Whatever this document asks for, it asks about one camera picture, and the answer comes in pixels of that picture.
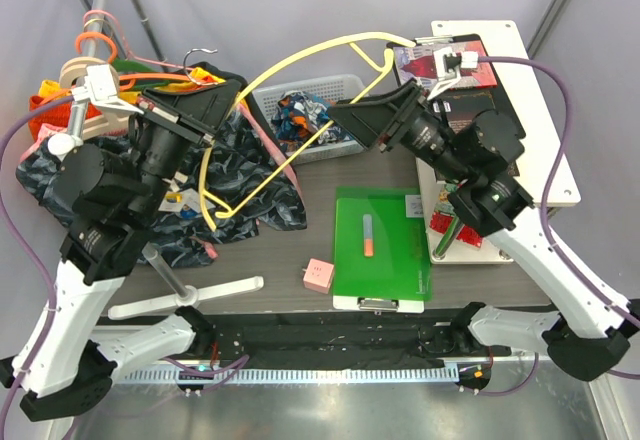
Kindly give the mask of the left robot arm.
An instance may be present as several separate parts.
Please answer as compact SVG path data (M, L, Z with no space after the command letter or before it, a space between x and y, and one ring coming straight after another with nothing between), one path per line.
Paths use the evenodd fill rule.
M54 296L40 330L1 362L1 382L23 390L20 407L29 420L82 415L130 372L172 355L200 359L211 351L214 328L191 306L113 343L94 341L91 333L151 240L189 149L213 143L240 90L236 80L181 93L145 89L129 120L127 154L86 143L61 162L54 191L72 220Z

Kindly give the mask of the colourful patterned shorts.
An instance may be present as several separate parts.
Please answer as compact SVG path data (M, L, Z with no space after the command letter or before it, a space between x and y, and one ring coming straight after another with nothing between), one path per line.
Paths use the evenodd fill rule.
M289 91L277 102L270 118L281 149L293 153L329 121L331 103L305 91Z

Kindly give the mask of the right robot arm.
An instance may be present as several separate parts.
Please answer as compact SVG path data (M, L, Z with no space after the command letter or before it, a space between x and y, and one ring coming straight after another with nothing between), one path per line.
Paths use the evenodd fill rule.
M547 355L566 374L592 381L613 369L639 331L639 303L614 292L573 257L547 223L545 210L510 175L523 154L516 122L485 109L459 131L442 101L410 81L386 95L341 101L329 117L363 147L401 145L456 184L448 200L466 226L504 251L554 305L545 313L467 305L451 340L465 355L504 346Z

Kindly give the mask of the yellow clothes hanger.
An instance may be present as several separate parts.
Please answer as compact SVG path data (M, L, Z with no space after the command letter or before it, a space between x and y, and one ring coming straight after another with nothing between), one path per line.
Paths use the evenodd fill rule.
M236 95L233 103L231 104L231 111L235 111L241 107L242 101L252 93L257 87L262 85L266 80L273 77L281 70L286 69L287 67L303 61L307 57L311 57L313 55L319 54L326 50L330 50L333 48L341 47L344 45L348 45L357 55L359 55L371 69L378 73L378 76L363 90L356 95L351 103L355 104L361 99L364 98L366 94L368 94L375 86L377 86L390 72L393 67L394 62L394 54L391 48L386 47L383 53L384 63L382 65L378 65L359 45L359 42L368 41L368 40L379 40L384 42L390 42L398 44L402 47L413 48L417 45L416 40L410 40L399 35L387 33L387 32L364 32L357 34L345 35L337 38L333 38L330 40L326 40L320 42L318 44L307 47L303 50L300 50L294 54L289 55L283 60L277 62L260 75L258 75L252 82L250 82L246 88L244 88L239 94ZM223 202L220 198L216 197L213 193L209 192L206 188L206 175L208 172L208 166L210 163L211 154L213 151L213 147L209 147L205 150L203 154L203 158L200 165L200 172L198 178L198 195L200 207L202 210L202 215L205 220L206 225L212 232L217 230L216 223L214 218L209 213L207 207L207 201L211 201L214 204L221 207L221 211L217 211L215 213L216 219L229 219L239 213L254 197L257 196L269 183L271 183L278 175L284 173L291 163L302 154L311 144L319 138L326 130L328 130L333 125L333 121L329 121L324 127L320 128L315 134L313 134L309 140L307 140L298 150L296 150L293 154L287 157L285 160L282 160L278 167L265 179L263 180L250 194L248 194L236 207L231 207L226 202Z

